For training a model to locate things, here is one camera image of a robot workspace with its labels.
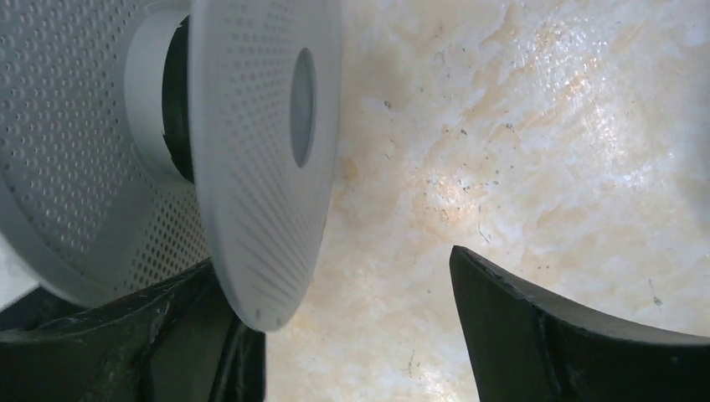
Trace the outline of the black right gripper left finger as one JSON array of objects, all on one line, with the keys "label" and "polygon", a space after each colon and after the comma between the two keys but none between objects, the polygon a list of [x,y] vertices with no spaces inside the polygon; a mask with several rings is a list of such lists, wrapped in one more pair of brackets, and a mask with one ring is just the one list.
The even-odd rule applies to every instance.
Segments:
[{"label": "black right gripper left finger", "polygon": [[1,311],[4,401],[263,401],[265,335],[210,260],[97,308],[38,287]]}]

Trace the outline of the grey plastic cable spool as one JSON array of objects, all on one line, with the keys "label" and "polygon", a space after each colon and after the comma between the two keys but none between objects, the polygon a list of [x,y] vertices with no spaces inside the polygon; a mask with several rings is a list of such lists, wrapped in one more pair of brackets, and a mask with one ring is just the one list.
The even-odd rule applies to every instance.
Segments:
[{"label": "grey plastic cable spool", "polygon": [[272,332],[311,283],[331,195],[338,1],[4,1],[1,236],[98,307],[209,261]]}]

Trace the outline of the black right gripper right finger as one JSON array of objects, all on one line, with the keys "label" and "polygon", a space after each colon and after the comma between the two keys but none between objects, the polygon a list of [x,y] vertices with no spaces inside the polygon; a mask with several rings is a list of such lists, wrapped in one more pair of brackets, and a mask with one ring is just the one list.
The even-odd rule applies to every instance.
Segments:
[{"label": "black right gripper right finger", "polygon": [[708,338],[599,312],[463,246],[449,267],[481,400],[708,400]]}]

